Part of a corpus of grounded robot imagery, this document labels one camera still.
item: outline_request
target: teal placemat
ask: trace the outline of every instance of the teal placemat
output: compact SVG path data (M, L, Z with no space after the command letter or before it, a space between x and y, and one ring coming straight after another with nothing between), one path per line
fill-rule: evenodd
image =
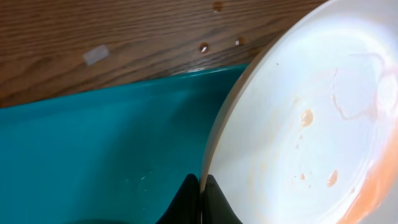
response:
M0 222L154 223L245 65L0 110Z

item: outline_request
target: white bowl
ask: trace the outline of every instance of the white bowl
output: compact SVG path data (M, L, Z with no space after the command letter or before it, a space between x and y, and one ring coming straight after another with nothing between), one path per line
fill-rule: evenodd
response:
M398 222L397 9L326 2L235 84L202 180L243 223Z

